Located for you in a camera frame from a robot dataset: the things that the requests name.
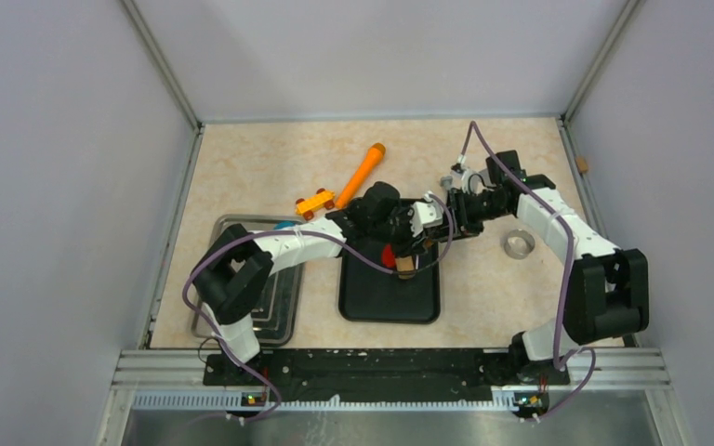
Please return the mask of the red dough piece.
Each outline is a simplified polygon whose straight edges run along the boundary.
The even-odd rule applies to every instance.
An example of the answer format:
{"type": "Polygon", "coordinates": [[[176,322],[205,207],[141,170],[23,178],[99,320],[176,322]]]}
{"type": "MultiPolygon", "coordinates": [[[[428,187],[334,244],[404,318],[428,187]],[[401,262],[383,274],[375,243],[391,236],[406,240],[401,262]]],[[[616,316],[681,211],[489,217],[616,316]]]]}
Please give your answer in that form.
{"type": "Polygon", "coordinates": [[[386,244],[381,252],[382,265],[387,269],[396,269],[396,257],[390,244],[386,244]]]}

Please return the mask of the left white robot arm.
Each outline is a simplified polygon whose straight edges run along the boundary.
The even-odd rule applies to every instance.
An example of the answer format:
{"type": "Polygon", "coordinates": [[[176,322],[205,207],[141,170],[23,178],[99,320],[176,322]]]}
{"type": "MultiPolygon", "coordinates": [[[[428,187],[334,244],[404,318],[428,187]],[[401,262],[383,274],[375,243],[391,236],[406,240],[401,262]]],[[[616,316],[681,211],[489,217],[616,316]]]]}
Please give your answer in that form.
{"type": "Polygon", "coordinates": [[[443,223],[445,208],[432,193],[406,202],[386,182],[377,182],[344,208],[281,230],[223,231],[185,284],[203,303],[200,315],[228,358],[226,373],[239,384],[257,379],[260,345],[251,313],[272,274],[312,260],[358,256],[362,242],[388,244],[397,257],[422,251],[426,232],[443,223]]]}

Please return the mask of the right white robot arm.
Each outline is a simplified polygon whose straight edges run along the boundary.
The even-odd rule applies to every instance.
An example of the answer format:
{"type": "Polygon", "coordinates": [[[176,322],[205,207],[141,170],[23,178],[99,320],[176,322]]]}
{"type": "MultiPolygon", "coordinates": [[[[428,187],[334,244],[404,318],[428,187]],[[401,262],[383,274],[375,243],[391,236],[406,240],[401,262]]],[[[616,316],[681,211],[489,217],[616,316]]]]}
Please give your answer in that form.
{"type": "Polygon", "coordinates": [[[532,383],[570,351],[648,328],[646,256],[603,238],[547,176],[527,175],[516,151],[488,157],[483,175],[462,162],[452,165],[451,173],[460,181],[447,187],[457,239],[477,236],[488,220],[515,216],[563,264],[555,317],[511,338],[506,371],[515,380],[532,383]]]}

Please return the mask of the black baking tray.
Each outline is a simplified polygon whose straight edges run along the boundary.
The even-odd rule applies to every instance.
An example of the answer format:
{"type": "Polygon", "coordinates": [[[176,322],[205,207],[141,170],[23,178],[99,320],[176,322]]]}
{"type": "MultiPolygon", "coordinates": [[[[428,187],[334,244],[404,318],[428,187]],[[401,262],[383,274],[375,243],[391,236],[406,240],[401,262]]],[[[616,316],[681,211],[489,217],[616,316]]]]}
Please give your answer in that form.
{"type": "Polygon", "coordinates": [[[375,225],[398,207],[418,200],[401,198],[357,198],[345,208],[350,222],[361,230],[354,244],[359,253],[342,256],[338,309],[349,321],[427,324],[441,312],[439,245],[434,242],[420,260],[430,268],[410,280],[398,278],[396,269],[382,265],[386,245],[375,239],[375,225]]]}

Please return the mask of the wooden rolling pin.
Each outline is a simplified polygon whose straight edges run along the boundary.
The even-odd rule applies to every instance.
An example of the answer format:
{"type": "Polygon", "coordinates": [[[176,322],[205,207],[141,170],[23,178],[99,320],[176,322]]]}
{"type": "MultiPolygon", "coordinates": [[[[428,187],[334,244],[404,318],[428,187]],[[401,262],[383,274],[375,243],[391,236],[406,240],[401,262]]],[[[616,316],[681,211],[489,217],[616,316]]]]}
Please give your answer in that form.
{"type": "Polygon", "coordinates": [[[400,253],[395,253],[395,268],[398,278],[401,280],[410,280],[420,271],[430,268],[430,264],[426,265],[420,258],[426,255],[434,242],[429,238],[422,238],[418,241],[405,246],[400,253]]]}

